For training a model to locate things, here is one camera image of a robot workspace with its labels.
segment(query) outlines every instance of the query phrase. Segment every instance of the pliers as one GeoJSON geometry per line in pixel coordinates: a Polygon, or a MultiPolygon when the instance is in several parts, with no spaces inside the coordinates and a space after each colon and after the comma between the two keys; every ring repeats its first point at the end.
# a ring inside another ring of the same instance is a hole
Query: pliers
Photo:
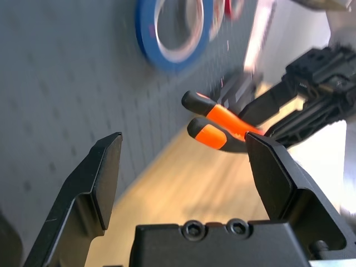
{"type": "Polygon", "coordinates": [[[189,111],[204,117],[197,117],[188,124],[188,134],[209,147],[226,152],[246,152],[245,134],[264,133],[244,122],[227,108],[212,99],[188,91],[182,98],[182,105],[189,111]]]}

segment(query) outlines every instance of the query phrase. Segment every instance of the tape roll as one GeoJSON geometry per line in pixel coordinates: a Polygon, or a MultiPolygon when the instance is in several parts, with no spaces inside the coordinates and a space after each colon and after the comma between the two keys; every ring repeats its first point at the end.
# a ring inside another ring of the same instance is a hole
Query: tape roll
{"type": "MultiPolygon", "coordinates": [[[[209,41],[212,41],[220,30],[225,12],[225,0],[214,0],[214,15],[209,30],[209,41]]],[[[188,1],[186,4],[186,24],[188,29],[192,29],[197,20],[197,12],[194,1],[188,1]]]]}
{"type": "Polygon", "coordinates": [[[239,19],[244,9],[244,3],[244,0],[226,0],[225,13],[233,20],[239,19]]]}
{"type": "Polygon", "coordinates": [[[197,21],[188,40],[175,50],[167,49],[158,37],[157,24],[165,0],[139,0],[136,10],[136,37],[142,52],[157,67],[180,71],[195,61],[209,42],[213,0],[195,0],[197,21]]]}

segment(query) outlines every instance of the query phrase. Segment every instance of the gray pegboard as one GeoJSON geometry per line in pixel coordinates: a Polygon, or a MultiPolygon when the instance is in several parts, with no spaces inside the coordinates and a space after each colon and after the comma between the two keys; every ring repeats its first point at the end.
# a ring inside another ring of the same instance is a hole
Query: gray pegboard
{"type": "Polygon", "coordinates": [[[123,132],[120,196],[188,123],[184,92],[215,90],[242,67],[256,2],[172,75],[142,56],[133,0],[0,0],[0,208],[25,256],[97,139],[123,132]]]}

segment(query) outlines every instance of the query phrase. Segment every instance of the wooden surface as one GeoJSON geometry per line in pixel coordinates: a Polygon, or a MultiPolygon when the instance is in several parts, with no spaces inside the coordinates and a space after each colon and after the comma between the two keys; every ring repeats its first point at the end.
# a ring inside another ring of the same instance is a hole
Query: wooden surface
{"type": "MultiPolygon", "coordinates": [[[[262,86],[258,95],[267,89],[262,86]]],[[[291,101],[262,128],[267,129],[301,103],[291,101]]],[[[299,151],[299,163],[303,164],[305,154],[305,150],[299,151]]],[[[320,168],[316,163],[311,166],[320,168]]],[[[128,267],[138,224],[183,224],[191,219],[226,223],[234,217],[246,221],[268,219],[248,156],[210,149],[191,139],[183,129],[115,205],[109,229],[104,237],[92,242],[85,266],[128,267]]]]}

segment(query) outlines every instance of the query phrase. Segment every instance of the white wall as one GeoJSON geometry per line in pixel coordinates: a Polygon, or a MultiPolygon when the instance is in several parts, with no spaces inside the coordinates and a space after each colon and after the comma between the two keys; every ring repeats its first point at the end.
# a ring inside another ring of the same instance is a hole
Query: white wall
{"type": "Polygon", "coordinates": [[[277,7],[261,54],[258,70],[267,83],[280,81],[285,67],[312,47],[324,47],[330,38],[325,12],[310,11],[290,0],[277,7]]]}

